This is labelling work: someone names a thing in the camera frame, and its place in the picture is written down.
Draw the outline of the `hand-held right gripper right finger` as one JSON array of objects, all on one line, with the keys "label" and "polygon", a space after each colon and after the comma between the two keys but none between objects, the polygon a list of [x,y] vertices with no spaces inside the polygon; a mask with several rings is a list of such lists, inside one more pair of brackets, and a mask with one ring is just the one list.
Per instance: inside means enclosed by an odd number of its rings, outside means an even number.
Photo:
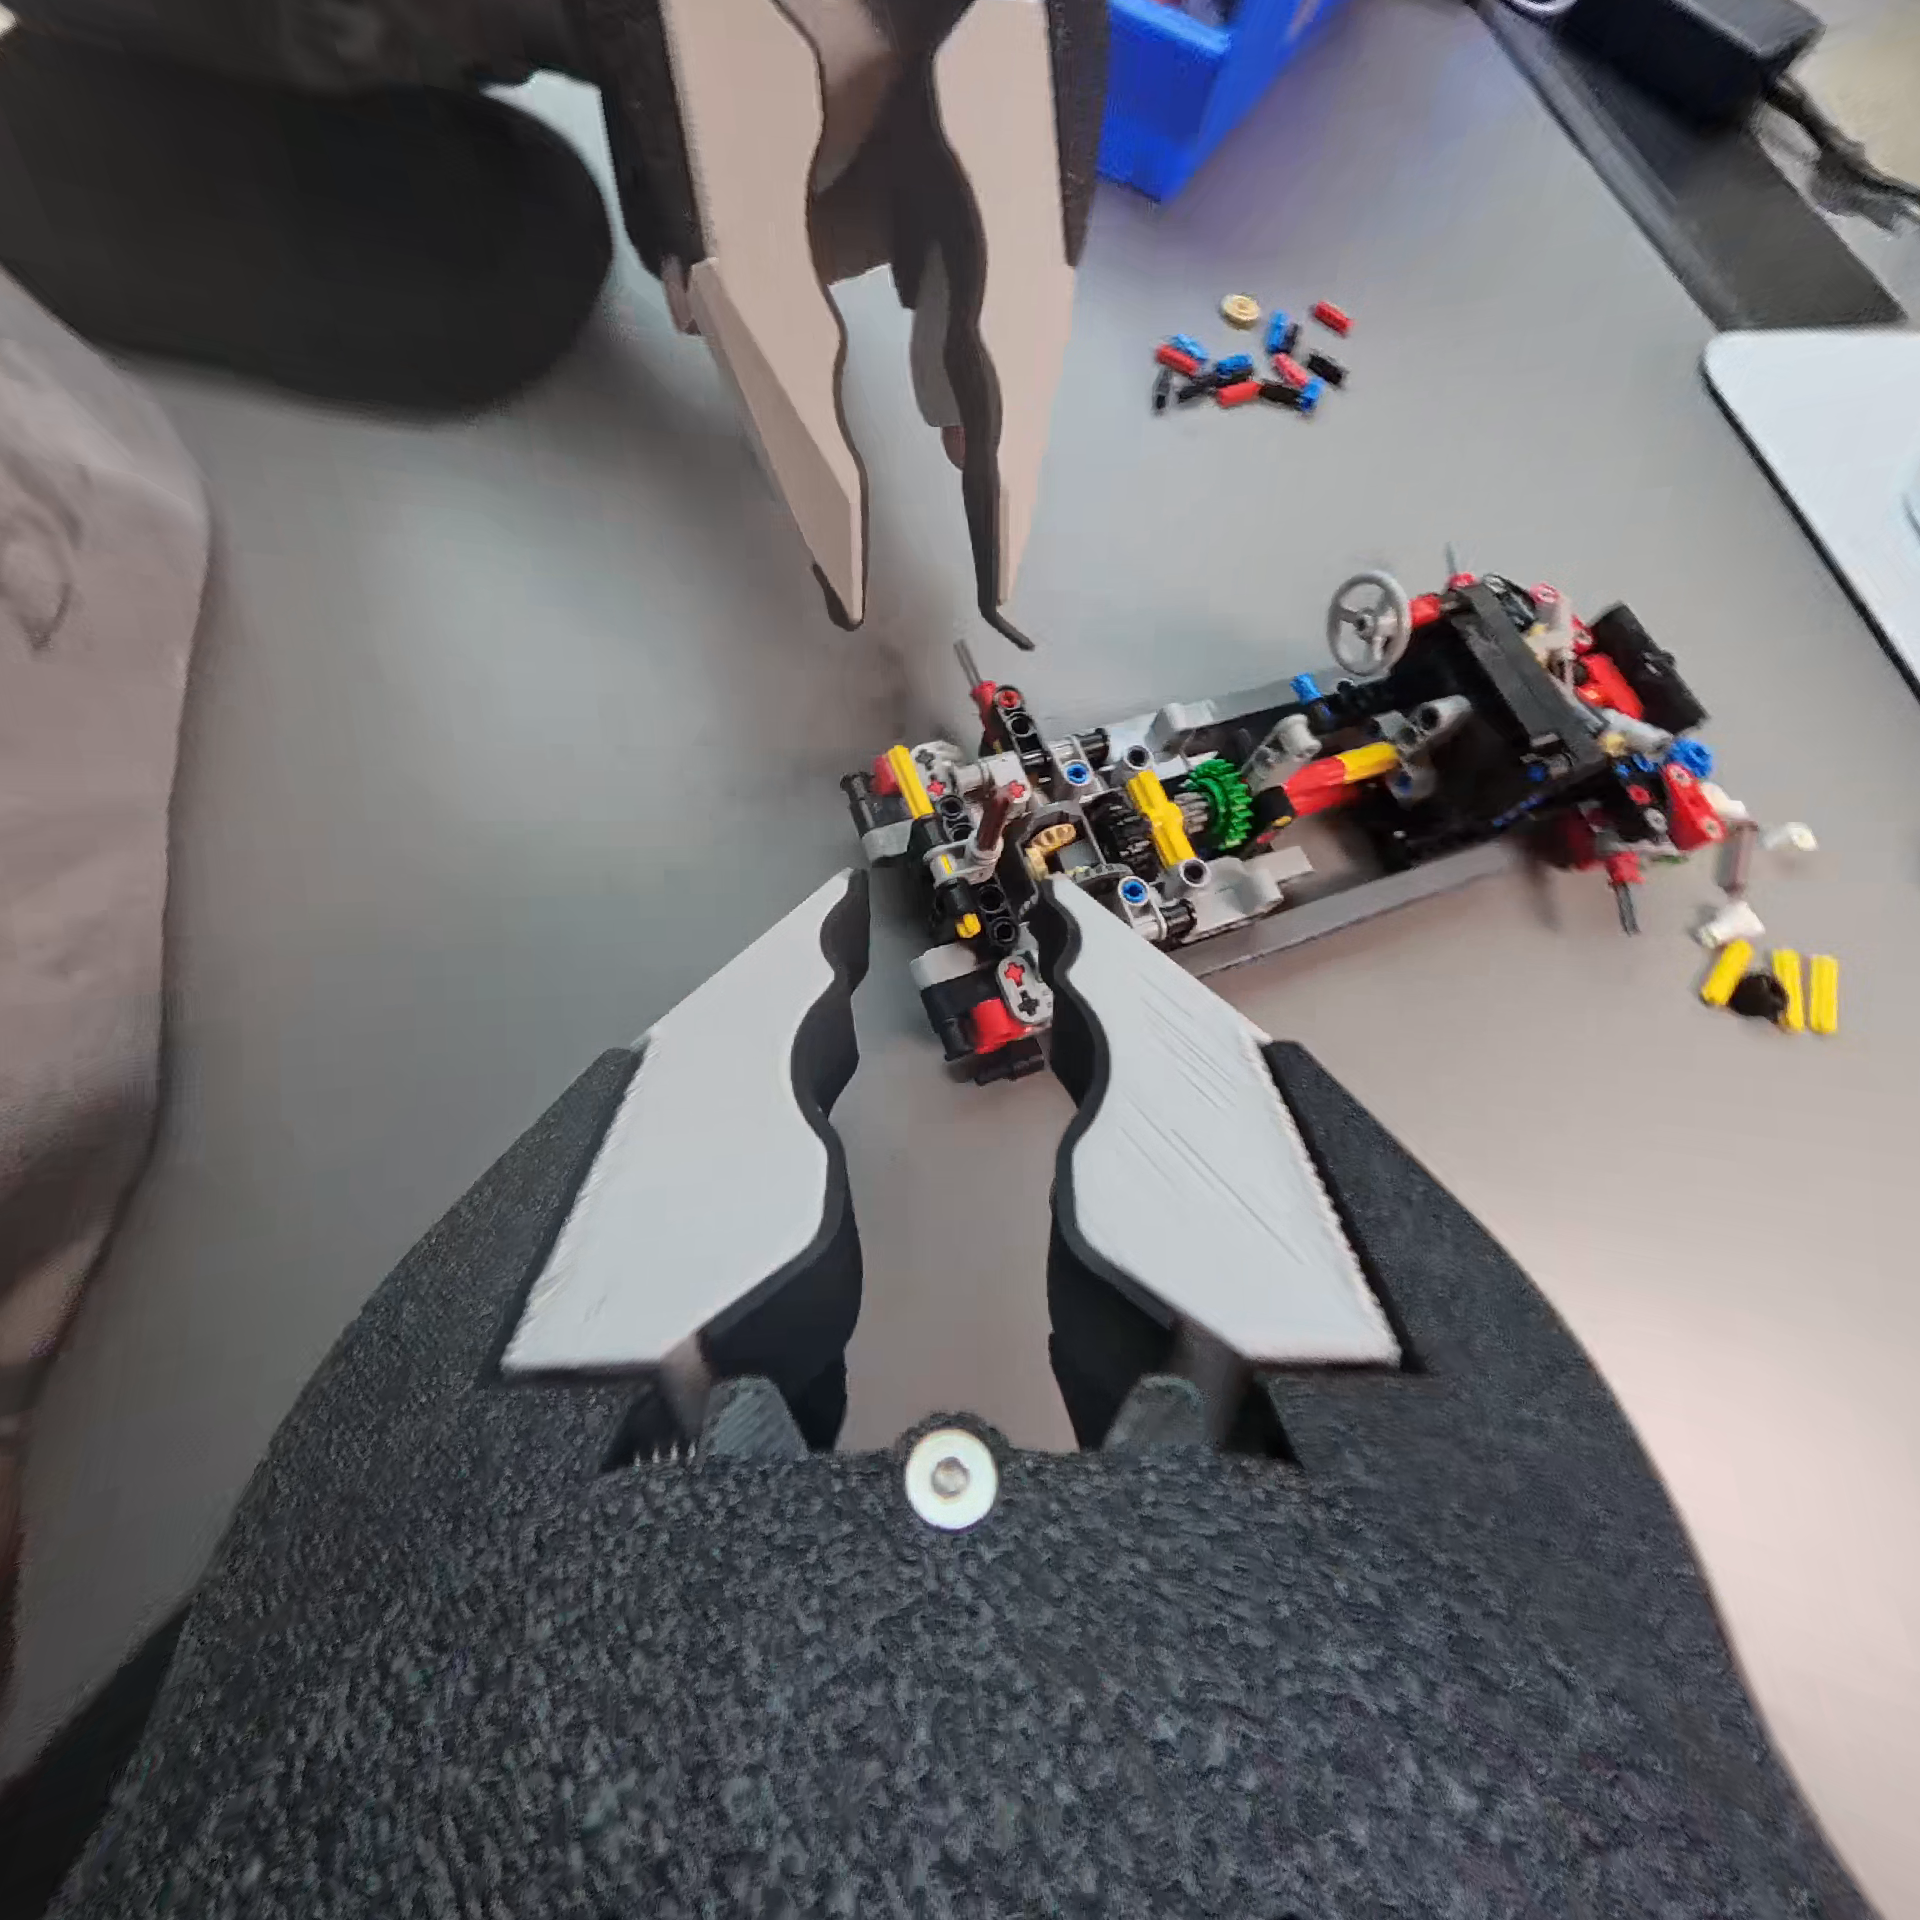
[{"label": "hand-held right gripper right finger", "polygon": [[1401,1372],[1403,1343],[1340,1218],[1269,1034],[1072,881],[1040,908],[1053,1067],[1075,1115],[1053,1181],[1047,1303],[1077,1435],[1176,1402],[1256,1428],[1280,1372]]}]

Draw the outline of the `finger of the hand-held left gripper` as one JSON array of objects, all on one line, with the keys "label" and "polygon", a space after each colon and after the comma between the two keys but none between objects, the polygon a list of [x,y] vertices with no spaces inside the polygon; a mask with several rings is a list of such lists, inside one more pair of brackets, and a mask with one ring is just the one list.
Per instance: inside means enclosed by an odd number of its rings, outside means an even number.
[{"label": "finger of the hand-held left gripper", "polygon": [[814,257],[822,61],[785,2],[664,2],[703,256],[694,316],[727,377],[831,614],[860,626],[864,467],[842,418],[845,326]]},{"label": "finger of the hand-held left gripper", "polygon": [[971,2],[932,53],[943,371],[962,433],[976,609],[1014,648],[1010,602],[1040,511],[1075,315],[1053,33],[1042,2]]}]

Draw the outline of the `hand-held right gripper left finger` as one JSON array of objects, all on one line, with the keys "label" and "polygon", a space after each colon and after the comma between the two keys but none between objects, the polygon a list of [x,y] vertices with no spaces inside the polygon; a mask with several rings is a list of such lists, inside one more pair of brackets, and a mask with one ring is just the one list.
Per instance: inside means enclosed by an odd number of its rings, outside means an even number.
[{"label": "hand-held right gripper left finger", "polygon": [[842,1428],[861,1246],[834,1107],[860,1064],[870,875],[845,868],[672,1005],[502,1343],[507,1377],[731,1377]]}]

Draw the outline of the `toy brick car chassis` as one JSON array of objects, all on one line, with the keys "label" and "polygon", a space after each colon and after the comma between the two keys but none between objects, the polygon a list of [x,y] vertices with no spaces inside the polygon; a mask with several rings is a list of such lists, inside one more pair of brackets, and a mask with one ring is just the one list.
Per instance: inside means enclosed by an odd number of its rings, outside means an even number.
[{"label": "toy brick car chassis", "polygon": [[1077,728],[962,656],[976,735],[842,777],[861,857],[924,908],[911,980],[953,1078],[1045,1067],[1054,881],[1215,976],[1522,857],[1596,872],[1635,935],[1647,863],[1729,837],[1707,708],[1627,603],[1582,621],[1551,586],[1453,570],[1408,594],[1363,570],[1333,592],[1326,639],[1333,674],[1265,703]]}]

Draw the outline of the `pile of small connector pins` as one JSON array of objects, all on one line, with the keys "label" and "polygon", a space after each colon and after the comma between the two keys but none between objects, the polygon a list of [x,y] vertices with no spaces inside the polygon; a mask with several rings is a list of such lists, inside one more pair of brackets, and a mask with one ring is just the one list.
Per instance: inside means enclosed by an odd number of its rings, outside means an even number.
[{"label": "pile of small connector pins", "polygon": [[1227,351],[1212,351],[1192,331],[1176,331],[1153,346],[1153,415],[1261,406],[1314,418],[1328,396],[1348,384],[1344,360],[1321,343],[1321,335],[1344,343],[1352,332],[1352,316],[1328,299],[1317,299],[1302,315],[1265,307],[1251,332],[1222,326],[1232,332]]}]

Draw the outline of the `blue plastic bin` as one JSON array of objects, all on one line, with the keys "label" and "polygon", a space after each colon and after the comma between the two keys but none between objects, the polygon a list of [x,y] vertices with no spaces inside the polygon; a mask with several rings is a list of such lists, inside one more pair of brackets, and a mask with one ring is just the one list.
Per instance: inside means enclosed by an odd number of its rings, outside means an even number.
[{"label": "blue plastic bin", "polygon": [[1099,172],[1176,198],[1341,2],[1107,2]]}]

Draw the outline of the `black flat panel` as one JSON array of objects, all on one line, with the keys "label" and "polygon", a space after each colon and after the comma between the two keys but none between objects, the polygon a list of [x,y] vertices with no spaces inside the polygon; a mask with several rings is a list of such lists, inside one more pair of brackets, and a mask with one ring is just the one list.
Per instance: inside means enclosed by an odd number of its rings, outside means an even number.
[{"label": "black flat panel", "polygon": [[1698,130],[1544,23],[1477,2],[1575,149],[1717,331],[1908,326],[1756,130]]}]

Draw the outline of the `black power adapter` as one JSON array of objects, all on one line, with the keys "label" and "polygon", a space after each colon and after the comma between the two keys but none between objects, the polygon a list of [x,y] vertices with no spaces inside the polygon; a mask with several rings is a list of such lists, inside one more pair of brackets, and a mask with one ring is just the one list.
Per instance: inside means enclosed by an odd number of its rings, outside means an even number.
[{"label": "black power adapter", "polygon": [[1557,36],[1703,127],[1779,85],[1826,23],[1806,2],[1575,2]]}]

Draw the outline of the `person's patterned grey sweatshirt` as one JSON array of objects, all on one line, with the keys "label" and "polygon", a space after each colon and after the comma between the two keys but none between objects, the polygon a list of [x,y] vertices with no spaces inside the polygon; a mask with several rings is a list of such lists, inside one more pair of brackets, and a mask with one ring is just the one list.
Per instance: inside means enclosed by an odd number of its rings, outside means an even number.
[{"label": "person's patterned grey sweatshirt", "polygon": [[210,544],[165,410],[4,277],[4,1438],[154,1140]]}]

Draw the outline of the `white board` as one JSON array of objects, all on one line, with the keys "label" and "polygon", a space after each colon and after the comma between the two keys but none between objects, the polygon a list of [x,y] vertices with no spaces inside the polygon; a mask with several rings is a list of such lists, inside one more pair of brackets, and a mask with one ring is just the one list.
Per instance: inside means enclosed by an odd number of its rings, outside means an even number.
[{"label": "white board", "polygon": [[1725,331],[1703,371],[1916,686],[1916,331]]}]

